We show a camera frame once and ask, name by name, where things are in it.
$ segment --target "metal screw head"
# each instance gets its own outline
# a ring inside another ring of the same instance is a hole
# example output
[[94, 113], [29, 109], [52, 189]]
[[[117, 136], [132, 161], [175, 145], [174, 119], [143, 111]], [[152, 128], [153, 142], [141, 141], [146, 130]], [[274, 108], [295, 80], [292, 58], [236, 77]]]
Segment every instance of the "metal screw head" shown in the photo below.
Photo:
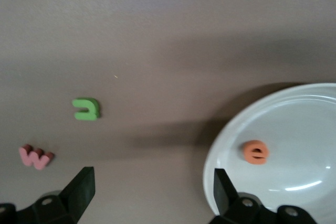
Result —
[[286, 207], [285, 208], [285, 212], [288, 214], [288, 215], [291, 215], [291, 216], [297, 216], [299, 215], [299, 213], [292, 207]]
[[249, 199], [243, 199], [242, 203], [244, 204], [245, 207], [253, 206], [253, 202]]
[[45, 206], [45, 205], [51, 203], [52, 201], [53, 201], [53, 199], [47, 198], [47, 199], [43, 200], [41, 204], [42, 204], [43, 206]]

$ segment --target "white bowl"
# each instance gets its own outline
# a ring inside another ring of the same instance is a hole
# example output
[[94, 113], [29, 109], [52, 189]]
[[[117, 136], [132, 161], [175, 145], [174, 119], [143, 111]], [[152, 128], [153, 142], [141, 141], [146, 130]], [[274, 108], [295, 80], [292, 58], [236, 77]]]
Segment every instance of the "white bowl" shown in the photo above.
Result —
[[[267, 163], [244, 160], [242, 145], [261, 140]], [[254, 194], [276, 212], [306, 210], [319, 224], [336, 221], [336, 83], [296, 86], [241, 111], [220, 132], [205, 162], [203, 186], [217, 215], [214, 169], [224, 168], [238, 192]]]

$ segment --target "plate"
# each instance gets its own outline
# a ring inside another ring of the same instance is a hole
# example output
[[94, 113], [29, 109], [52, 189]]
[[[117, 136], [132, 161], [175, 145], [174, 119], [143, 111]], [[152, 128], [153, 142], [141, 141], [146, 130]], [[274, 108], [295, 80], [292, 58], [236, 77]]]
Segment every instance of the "plate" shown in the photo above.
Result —
[[[245, 161], [242, 145], [263, 141], [263, 165]], [[319, 224], [336, 220], [336, 83], [306, 84], [281, 90], [253, 103], [220, 132], [207, 156], [203, 186], [213, 196], [215, 168], [224, 168], [238, 192], [257, 196], [276, 212], [295, 205]]]

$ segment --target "screw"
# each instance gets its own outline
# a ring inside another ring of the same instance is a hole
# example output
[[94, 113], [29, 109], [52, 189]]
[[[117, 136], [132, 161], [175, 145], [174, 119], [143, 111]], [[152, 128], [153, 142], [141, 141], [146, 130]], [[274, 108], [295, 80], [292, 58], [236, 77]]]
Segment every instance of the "screw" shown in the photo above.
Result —
[[253, 206], [253, 202], [249, 199], [243, 199], [242, 203], [244, 204], [245, 207]]
[[43, 200], [41, 204], [42, 204], [43, 206], [45, 206], [45, 205], [51, 203], [52, 201], [53, 201], [53, 199], [47, 198], [47, 199]]
[[294, 217], [297, 216], [297, 215], [299, 215], [298, 212], [294, 208], [292, 208], [292, 207], [286, 207], [285, 208], [285, 212], [287, 214], [291, 215], [291, 216], [294, 216]]

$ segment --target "white plate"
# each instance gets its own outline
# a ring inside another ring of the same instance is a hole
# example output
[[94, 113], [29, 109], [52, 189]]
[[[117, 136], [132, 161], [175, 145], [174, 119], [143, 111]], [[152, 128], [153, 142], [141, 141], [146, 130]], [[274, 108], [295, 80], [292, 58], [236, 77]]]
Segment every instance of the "white plate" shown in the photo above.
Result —
[[[264, 165], [244, 160], [241, 145], [261, 140]], [[319, 224], [336, 221], [336, 83], [297, 86], [271, 94], [235, 116], [213, 143], [203, 173], [215, 214], [215, 168], [224, 168], [238, 192], [256, 195], [272, 211], [295, 205]]]

